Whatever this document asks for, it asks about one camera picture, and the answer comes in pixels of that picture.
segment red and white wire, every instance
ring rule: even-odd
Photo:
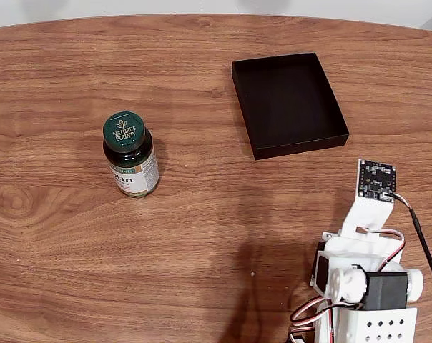
[[[401,239],[401,243],[399,244],[399,247],[396,250],[394,250],[391,254],[389,254],[389,256],[386,257],[381,262],[380,266],[377,269],[377,272],[381,272],[381,270],[383,270],[383,268],[386,267],[389,261],[392,260],[405,247],[405,237],[402,232],[394,229],[370,230],[370,229],[363,228],[363,230],[371,234],[394,234]]]

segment wood grain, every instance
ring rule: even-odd
[[[350,139],[254,162],[231,63],[304,51]],[[123,109],[154,135],[145,199],[117,191],[102,152]],[[283,343],[361,156],[398,167],[432,250],[431,32],[198,15],[0,29],[0,342]],[[388,225],[425,274],[416,342],[432,342],[431,273],[405,209]]]

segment black cable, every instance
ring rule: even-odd
[[[410,204],[407,201],[404,202],[405,199],[400,197],[398,194],[389,194],[389,195],[391,197],[393,197],[394,199],[397,199],[398,201],[402,202],[404,205],[406,205],[408,207],[408,210],[410,211],[410,214],[411,214],[411,219],[413,220],[413,225],[415,227],[416,233],[418,234],[419,242],[421,243],[421,246],[423,247],[424,254],[426,255],[426,259],[428,260],[429,267],[431,268],[431,271],[432,271],[432,255],[431,255],[431,252],[429,251],[429,247],[428,247],[428,244],[426,242],[426,238],[423,235],[423,230],[421,229],[421,225],[419,224],[419,220],[418,220],[418,217],[416,216],[415,211],[410,206]]]

